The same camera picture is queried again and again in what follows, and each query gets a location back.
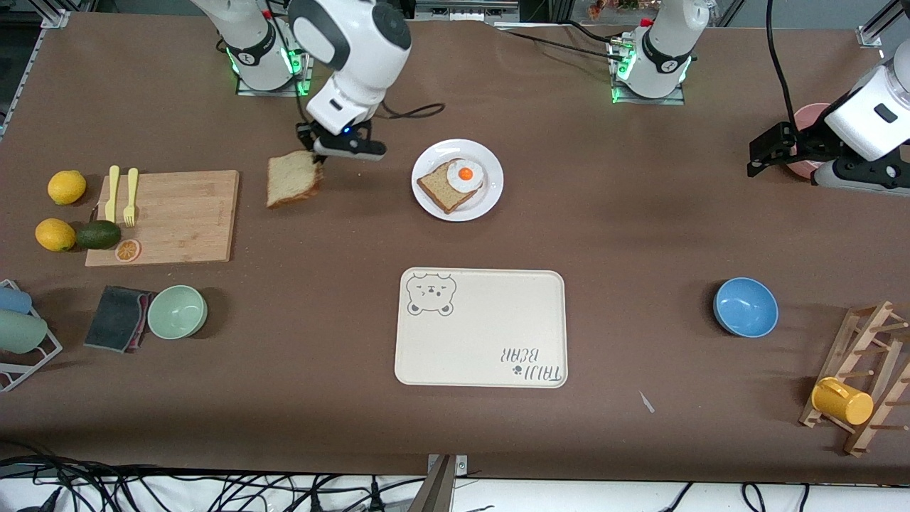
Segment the pink bowl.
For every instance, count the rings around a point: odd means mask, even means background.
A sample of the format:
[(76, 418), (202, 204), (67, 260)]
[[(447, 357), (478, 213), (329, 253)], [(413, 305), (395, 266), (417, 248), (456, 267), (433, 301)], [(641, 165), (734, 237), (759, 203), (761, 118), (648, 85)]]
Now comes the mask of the pink bowl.
[[(799, 110), (794, 113), (794, 120), (796, 121), (797, 129), (806, 129), (806, 127), (812, 126), (817, 119), (819, 119), (820, 114), (825, 111), (825, 108), (828, 108), (831, 104), (825, 102), (813, 103), (799, 108)], [(823, 165), (823, 162), (816, 160), (803, 160), (799, 162), (794, 162), (793, 164), (788, 165), (788, 169), (793, 172), (793, 174), (798, 177), (809, 179), (812, 178), (813, 172), (816, 169), (820, 168)]]

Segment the thin brown bread slice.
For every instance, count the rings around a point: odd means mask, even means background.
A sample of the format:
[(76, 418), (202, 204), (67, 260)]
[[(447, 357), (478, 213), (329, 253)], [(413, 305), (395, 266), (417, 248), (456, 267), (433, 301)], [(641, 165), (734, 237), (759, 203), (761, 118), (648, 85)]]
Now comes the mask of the thin brown bread slice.
[(446, 165), (451, 160), (446, 160), (441, 165), (436, 166), (433, 171), (417, 179), (416, 184), (432, 200), (436, 207), (441, 208), (443, 213), (451, 214), (456, 208), (461, 207), (466, 201), (471, 200), (479, 191), (471, 193), (459, 193), (446, 182)]

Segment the pale green bowl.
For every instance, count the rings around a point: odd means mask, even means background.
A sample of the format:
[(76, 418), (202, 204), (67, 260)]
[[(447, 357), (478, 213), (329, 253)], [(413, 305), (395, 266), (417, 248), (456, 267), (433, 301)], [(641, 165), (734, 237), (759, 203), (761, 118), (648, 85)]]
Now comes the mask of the pale green bowl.
[(163, 340), (189, 337), (203, 327), (208, 318), (208, 304), (192, 287), (175, 285), (152, 299), (147, 311), (147, 324)]

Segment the cream bear print tray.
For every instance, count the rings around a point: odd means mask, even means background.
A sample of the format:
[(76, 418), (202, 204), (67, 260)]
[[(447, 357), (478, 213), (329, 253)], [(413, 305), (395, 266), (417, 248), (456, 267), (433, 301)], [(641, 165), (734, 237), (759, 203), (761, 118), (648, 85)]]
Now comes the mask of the cream bear print tray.
[(569, 375), (558, 272), (413, 267), (400, 278), (403, 385), (556, 389)]

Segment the white round plate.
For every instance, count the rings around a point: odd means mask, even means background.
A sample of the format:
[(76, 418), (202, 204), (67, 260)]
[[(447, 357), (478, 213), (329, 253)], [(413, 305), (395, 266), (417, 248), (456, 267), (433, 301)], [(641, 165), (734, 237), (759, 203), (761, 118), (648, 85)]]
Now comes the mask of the white round plate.
[[(443, 162), (455, 158), (466, 158), (477, 162), (485, 171), (480, 191), (465, 204), (455, 208), (453, 213), (445, 213), (441, 207), (422, 191), (418, 179), (429, 175), (430, 171)], [(430, 215), (447, 220), (450, 223), (465, 223), (487, 214), (500, 200), (503, 194), (504, 174), (497, 156), (486, 146), (467, 139), (450, 139), (430, 146), (416, 160), (412, 168), (412, 191), (418, 204)]]

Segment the wooden cutting board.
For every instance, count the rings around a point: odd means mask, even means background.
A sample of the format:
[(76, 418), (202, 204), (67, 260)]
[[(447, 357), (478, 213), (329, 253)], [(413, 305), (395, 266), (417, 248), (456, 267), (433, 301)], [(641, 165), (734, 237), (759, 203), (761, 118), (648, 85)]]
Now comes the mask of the wooden cutting board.
[(184, 265), (230, 260), (240, 187), (238, 171), (140, 173), (136, 224), (124, 224), (128, 178), (117, 189), (116, 221), (123, 239), (140, 244), (139, 256), (118, 260), (116, 250), (88, 250), (85, 266)]

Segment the pale green cup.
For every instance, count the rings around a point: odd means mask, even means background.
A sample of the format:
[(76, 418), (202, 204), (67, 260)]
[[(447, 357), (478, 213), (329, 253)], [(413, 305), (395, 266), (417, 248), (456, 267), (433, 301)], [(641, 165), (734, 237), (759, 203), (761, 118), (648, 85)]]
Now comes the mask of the pale green cup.
[(42, 344), (48, 334), (48, 323), (42, 318), (21, 312), (0, 310), (0, 350), (25, 354)]

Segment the yellow lemon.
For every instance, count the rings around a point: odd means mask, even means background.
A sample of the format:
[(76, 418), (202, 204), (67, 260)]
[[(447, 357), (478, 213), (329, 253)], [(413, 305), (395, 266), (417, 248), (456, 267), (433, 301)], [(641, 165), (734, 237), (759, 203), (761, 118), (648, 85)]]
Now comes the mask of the yellow lemon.
[(60, 206), (75, 203), (86, 191), (87, 179), (79, 171), (59, 171), (48, 182), (48, 195)]
[(59, 218), (46, 218), (37, 224), (36, 242), (49, 252), (68, 252), (77, 245), (77, 233), (71, 224)]

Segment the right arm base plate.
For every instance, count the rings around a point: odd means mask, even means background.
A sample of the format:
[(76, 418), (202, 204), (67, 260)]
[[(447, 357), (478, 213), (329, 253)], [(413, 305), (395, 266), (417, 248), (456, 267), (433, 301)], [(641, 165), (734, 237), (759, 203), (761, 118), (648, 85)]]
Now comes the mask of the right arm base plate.
[(312, 81), (314, 59), (293, 38), (285, 23), (280, 35), (259, 65), (240, 64), (232, 59), (237, 96), (306, 97)]

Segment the thick brown bread slice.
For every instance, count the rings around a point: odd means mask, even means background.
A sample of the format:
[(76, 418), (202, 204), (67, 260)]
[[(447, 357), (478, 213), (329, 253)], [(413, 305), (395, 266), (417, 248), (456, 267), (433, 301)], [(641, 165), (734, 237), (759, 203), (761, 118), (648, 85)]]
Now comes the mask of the thick brown bread slice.
[(313, 166), (306, 150), (269, 158), (267, 162), (267, 208), (304, 201), (318, 194), (323, 166)]

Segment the dark green avocado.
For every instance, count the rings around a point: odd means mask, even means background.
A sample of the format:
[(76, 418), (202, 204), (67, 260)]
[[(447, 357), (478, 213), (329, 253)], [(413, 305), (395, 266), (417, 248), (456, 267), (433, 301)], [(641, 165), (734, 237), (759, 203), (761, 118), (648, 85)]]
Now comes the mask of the dark green avocado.
[(122, 230), (108, 220), (94, 220), (77, 230), (77, 246), (87, 250), (109, 250), (121, 242)]

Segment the blue bowl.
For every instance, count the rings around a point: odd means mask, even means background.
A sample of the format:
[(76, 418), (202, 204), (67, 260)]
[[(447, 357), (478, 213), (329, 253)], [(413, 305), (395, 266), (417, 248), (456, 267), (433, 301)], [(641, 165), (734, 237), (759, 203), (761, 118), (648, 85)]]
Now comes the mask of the blue bowl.
[(723, 282), (712, 298), (714, 318), (738, 337), (757, 339), (777, 327), (779, 309), (771, 290), (750, 277)]

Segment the fried egg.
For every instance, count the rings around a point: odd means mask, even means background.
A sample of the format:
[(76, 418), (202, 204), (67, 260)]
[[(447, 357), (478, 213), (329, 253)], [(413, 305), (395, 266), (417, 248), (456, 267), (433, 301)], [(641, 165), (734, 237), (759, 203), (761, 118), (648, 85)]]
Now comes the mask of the fried egg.
[(453, 159), (446, 165), (446, 182), (459, 193), (477, 191), (484, 184), (486, 171), (482, 165), (468, 159)]

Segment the metal bracket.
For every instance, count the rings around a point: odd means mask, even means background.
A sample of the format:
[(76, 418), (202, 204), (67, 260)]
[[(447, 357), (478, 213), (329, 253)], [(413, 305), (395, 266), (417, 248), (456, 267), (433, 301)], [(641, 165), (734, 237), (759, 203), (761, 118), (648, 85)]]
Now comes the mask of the metal bracket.
[(407, 512), (451, 512), (456, 479), (467, 474), (465, 454), (430, 454), (428, 476)]

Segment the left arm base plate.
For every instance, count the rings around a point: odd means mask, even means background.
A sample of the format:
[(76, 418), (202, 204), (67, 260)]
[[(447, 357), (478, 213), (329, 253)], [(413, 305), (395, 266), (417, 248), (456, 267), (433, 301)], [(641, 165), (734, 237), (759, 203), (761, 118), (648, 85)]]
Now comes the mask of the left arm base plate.
[(685, 104), (682, 83), (692, 54), (667, 58), (656, 54), (653, 60), (646, 45), (635, 31), (621, 33), (606, 43), (611, 56), (612, 103), (682, 106)]

